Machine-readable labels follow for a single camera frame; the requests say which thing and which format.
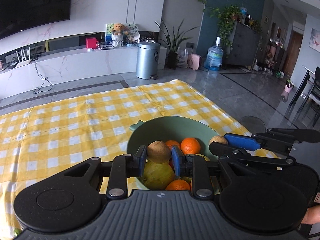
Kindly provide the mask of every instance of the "red box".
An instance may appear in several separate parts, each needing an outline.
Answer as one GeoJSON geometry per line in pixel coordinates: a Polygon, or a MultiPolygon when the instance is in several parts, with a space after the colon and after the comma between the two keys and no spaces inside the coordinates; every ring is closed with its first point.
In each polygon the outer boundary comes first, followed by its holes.
{"type": "Polygon", "coordinates": [[[96,49],[97,48],[97,38],[86,38],[87,49],[96,49]]]}

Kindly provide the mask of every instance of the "yellow checkered tablecloth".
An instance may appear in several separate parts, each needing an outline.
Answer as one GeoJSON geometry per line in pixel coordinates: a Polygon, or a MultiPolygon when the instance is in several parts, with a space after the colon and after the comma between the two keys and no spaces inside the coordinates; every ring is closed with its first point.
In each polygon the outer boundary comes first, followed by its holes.
{"type": "MultiPolygon", "coordinates": [[[[130,125],[170,115],[195,119],[220,135],[251,135],[179,80],[65,99],[0,116],[0,239],[13,238],[13,230],[20,227],[13,200],[22,189],[93,156],[111,161],[125,153],[130,125]]],[[[255,155],[275,157],[265,150],[255,155]]],[[[129,193],[137,188],[134,178],[128,179],[128,188],[129,193]]]]}

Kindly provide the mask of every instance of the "fruit bowl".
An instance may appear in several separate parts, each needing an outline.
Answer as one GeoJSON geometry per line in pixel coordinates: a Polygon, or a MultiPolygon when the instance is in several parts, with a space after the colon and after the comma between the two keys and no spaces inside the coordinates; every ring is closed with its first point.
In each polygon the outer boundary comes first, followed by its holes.
{"type": "MultiPolygon", "coordinates": [[[[216,161],[217,156],[209,151],[210,139],[218,133],[209,126],[196,120],[181,116],[164,116],[147,122],[138,121],[130,126],[133,131],[127,146],[127,153],[135,154],[140,145],[148,146],[154,141],[175,140],[179,143],[189,137],[196,138],[201,146],[200,154],[216,161]]],[[[148,189],[135,178],[140,189],[148,189]]]]}

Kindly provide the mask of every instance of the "electrical outlet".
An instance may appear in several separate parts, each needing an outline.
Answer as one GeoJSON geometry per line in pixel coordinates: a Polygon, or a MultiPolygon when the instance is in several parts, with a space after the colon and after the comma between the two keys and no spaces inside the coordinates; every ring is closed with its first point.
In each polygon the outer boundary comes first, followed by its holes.
{"type": "Polygon", "coordinates": [[[192,42],[187,42],[186,44],[186,48],[194,48],[195,47],[195,44],[192,43],[192,42]]]}

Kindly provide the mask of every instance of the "human hand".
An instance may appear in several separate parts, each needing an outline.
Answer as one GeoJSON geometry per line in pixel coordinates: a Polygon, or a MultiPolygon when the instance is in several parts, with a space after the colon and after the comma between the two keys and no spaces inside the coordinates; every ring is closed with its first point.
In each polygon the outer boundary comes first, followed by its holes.
{"type": "Polygon", "coordinates": [[[320,205],[308,208],[301,223],[308,225],[320,223],[320,205]]]}

